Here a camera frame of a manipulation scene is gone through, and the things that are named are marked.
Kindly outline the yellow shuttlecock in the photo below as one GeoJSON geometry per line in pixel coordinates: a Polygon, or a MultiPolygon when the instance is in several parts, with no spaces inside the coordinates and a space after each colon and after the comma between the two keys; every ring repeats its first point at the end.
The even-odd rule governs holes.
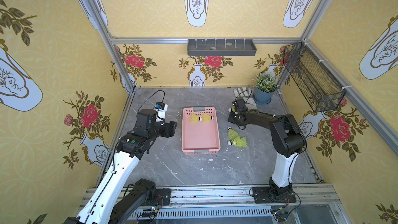
{"type": "Polygon", "coordinates": [[[234,112],[234,113],[235,113],[235,112],[236,112],[236,109],[235,109],[235,107],[233,106],[233,107],[229,108],[228,111],[229,111],[230,113],[231,113],[231,112],[234,112]]]}
{"type": "Polygon", "coordinates": [[[239,138],[238,132],[233,130],[231,127],[228,127],[228,139],[233,141],[236,138],[239,138]]]}
{"type": "Polygon", "coordinates": [[[203,123],[212,121],[213,119],[214,119],[213,116],[211,116],[211,115],[209,115],[209,114],[206,114],[206,113],[204,113],[204,114],[201,116],[201,121],[202,121],[203,123]]]}
{"type": "Polygon", "coordinates": [[[202,121],[202,117],[200,117],[196,114],[190,115],[190,123],[201,122],[201,121],[202,121]]]}
{"type": "Polygon", "coordinates": [[[236,137],[233,140],[228,141],[228,145],[230,146],[236,146],[236,147],[241,147],[241,148],[246,148],[247,147],[247,139],[246,137],[236,137]]]}

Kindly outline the pink perforated storage basket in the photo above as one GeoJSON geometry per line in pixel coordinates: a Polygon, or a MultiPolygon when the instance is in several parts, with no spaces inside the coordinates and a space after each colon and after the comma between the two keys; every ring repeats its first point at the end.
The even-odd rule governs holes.
{"type": "Polygon", "coordinates": [[[217,154],[220,150],[220,136],[214,107],[186,107],[182,112],[181,150],[186,155],[217,154]],[[213,116],[213,120],[190,123],[190,115],[213,116]]]}

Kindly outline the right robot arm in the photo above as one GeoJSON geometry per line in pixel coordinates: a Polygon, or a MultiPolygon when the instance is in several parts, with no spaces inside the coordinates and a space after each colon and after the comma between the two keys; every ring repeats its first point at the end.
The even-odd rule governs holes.
{"type": "Polygon", "coordinates": [[[305,150],[307,141],[291,114],[271,115],[257,109],[249,109],[243,99],[233,101],[228,122],[238,127],[257,125],[271,132],[277,152],[275,169],[269,180],[270,194],[281,198],[292,193],[292,174],[296,159],[305,150]]]}

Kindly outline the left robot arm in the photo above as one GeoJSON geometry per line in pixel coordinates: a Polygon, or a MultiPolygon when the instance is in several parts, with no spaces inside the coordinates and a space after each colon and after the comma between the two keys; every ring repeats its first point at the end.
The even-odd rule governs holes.
{"type": "Polygon", "coordinates": [[[118,200],[128,177],[141,158],[159,137],[174,136],[177,122],[165,121],[166,106],[140,110],[132,131],[120,138],[112,163],[95,193],[76,217],[67,224],[123,224],[134,211],[146,202],[156,200],[155,183],[146,179],[137,181],[133,189],[118,200]]]}

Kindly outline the grey white work glove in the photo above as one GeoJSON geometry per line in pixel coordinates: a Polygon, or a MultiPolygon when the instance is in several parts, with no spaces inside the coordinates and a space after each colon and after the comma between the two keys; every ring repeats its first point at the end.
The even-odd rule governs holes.
{"type": "Polygon", "coordinates": [[[248,109],[257,108],[257,105],[252,96],[252,90],[250,88],[240,87],[234,89],[233,92],[236,99],[242,98],[245,101],[245,104],[248,107],[248,109]]]}

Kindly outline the green plant in blue pot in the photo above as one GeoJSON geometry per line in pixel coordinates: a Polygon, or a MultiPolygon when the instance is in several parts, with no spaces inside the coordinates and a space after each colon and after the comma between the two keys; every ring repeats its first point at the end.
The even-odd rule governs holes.
{"type": "Polygon", "coordinates": [[[277,77],[269,73],[260,73],[255,77],[254,101],[260,105],[267,105],[277,89],[277,77]]]}

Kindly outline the small circuit board left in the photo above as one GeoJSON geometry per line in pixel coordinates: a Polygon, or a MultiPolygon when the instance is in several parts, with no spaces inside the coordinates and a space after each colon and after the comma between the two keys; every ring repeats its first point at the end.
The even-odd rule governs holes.
{"type": "Polygon", "coordinates": [[[141,218],[150,218],[154,219],[157,216],[159,209],[155,207],[151,207],[148,209],[144,209],[141,215],[141,218]]]}

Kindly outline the small circuit board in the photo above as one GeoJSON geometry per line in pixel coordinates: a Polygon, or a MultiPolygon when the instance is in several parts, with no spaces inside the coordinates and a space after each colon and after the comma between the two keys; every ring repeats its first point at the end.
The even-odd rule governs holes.
{"type": "Polygon", "coordinates": [[[148,209],[144,209],[141,215],[141,218],[150,218],[154,219],[157,216],[159,209],[155,207],[151,207],[148,209]]]}
{"type": "Polygon", "coordinates": [[[272,209],[271,214],[277,223],[283,223],[287,221],[288,211],[286,211],[285,208],[280,207],[277,209],[272,209]]]}

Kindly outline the small circuit board right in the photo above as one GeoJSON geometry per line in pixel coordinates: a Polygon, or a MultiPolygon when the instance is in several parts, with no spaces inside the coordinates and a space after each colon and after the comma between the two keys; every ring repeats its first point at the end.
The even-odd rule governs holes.
{"type": "Polygon", "coordinates": [[[277,209],[272,209],[271,214],[277,223],[283,223],[287,221],[288,211],[286,211],[285,208],[280,207],[277,209]]]}

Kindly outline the grey wall shelf tray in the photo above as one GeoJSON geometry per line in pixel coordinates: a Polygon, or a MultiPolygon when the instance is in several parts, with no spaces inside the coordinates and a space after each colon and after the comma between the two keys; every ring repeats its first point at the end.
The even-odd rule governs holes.
{"type": "Polygon", "coordinates": [[[195,38],[189,39],[189,56],[237,56],[251,57],[257,53],[252,39],[246,38],[195,38]]]}

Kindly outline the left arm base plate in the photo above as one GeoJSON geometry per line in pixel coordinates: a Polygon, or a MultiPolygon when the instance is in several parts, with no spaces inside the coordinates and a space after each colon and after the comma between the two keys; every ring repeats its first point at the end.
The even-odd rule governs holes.
{"type": "Polygon", "coordinates": [[[171,188],[156,188],[153,190],[139,190],[138,187],[125,192],[124,200],[133,206],[169,206],[171,202],[171,188]]]}

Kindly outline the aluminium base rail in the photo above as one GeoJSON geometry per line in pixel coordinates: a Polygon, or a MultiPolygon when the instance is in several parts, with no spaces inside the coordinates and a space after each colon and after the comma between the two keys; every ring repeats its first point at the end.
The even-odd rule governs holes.
{"type": "MultiPolygon", "coordinates": [[[[125,192],[133,189],[129,185],[122,189],[118,200],[125,192]]],[[[141,218],[144,209],[158,208],[155,220],[188,219],[188,218],[229,218],[229,217],[273,217],[272,209],[285,208],[288,211],[288,222],[302,224],[305,217],[311,217],[316,223],[322,217],[330,216],[335,224],[348,224],[350,219],[340,198],[331,184],[295,184],[293,192],[296,203],[262,203],[257,204],[252,197],[253,187],[267,187],[267,185],[229,185],[229,186],[178,186],[157,187],[171,188],[171,202],[169,206],[141,206],[138,207],[128,220],[141,218]]],[[[78,213],[91,199],[96,189],[88,189],[78,213]]]]}

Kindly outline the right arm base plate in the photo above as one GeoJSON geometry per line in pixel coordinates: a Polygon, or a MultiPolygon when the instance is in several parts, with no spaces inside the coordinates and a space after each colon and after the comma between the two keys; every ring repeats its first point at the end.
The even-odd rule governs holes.
{"type": "Polygon", "coordinates": [[[297,202],[291,186],[283,188],[276,186],[253,187],[251,190],[252,197],[257,204],[280,203],[286,205],[288,203],[297,202]]]}

